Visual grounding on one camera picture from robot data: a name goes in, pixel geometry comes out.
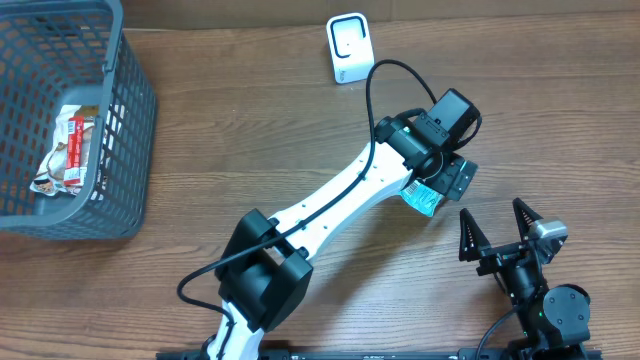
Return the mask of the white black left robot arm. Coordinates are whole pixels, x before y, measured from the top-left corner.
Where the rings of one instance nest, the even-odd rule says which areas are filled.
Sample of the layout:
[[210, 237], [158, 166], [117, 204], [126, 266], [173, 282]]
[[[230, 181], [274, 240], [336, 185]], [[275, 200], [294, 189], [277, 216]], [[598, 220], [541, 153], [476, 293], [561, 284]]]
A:
[[257, 209], [244, 215], [223, 252], [223, 265], [214, 271], [226, 313], [202, 355], [258, 358], [264, 334], [304, 298], [313, 259], [379, 202], [417, 189], [459, 200], [477, 166], [457, 151], [480, 124], [479, 110], [450, 89], [430, 110], [381, 119], [358, 157], [306, 199], [270, 217]]

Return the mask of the brown white snack bag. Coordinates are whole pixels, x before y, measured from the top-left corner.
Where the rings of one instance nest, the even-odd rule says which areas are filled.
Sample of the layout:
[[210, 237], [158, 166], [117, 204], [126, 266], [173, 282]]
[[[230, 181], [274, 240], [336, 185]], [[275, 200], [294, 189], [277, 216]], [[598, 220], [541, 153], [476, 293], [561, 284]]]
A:
[[64, 105], [56, 117], [52, 147], [30, 190], [45, 196], [78, 195], [85, 184], [97, 105]]

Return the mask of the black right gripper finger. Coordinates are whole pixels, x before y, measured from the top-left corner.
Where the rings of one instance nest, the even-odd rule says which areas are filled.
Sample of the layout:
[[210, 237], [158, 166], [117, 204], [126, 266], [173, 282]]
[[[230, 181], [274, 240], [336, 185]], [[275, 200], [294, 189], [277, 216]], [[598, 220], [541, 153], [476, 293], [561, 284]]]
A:
[[490, 242], [467, 208], [463, 208], [459, 215], [459, 260], [467, 262], [480, 260], [491, 249]]
[[522, 240], [537, 239], [538, 235], [535, 235], [534, 222], [541, 220], [542, 216], [520, 198], [515, 198], [512, 205], [520, 238]]

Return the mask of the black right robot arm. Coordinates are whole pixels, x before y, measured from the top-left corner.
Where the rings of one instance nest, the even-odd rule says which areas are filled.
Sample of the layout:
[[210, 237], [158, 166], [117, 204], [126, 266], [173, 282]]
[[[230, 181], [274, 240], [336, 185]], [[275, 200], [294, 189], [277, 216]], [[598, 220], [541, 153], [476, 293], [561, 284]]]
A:
[[[545, 218], [523, 200], [512, 201], [519, 232], [514, 243], [494, 247], [468, 209], [459, 212], [461, 262], [478, 263], [480, 276], [491, 275], [509, 298], [511, 309], [485, 332], [475, 359], [599, 359], [588, 352], [591, 297], [575, 284], [548, 285], [543, 267], [568, 240], [568, 227], [558, 218]], [[485, 350], [489, 338], [508, 319], [517, 317], [523, 337], [494, 353]]]

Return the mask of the teal orange snack packet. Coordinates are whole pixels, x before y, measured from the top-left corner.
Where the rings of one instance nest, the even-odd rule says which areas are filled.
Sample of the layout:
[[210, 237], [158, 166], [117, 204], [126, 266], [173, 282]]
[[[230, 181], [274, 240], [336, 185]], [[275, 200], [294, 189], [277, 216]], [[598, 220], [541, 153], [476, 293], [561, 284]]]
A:
[[433, 217], [444, 196], [415, 180], [400, 192], [402, 199], [416, 211]]

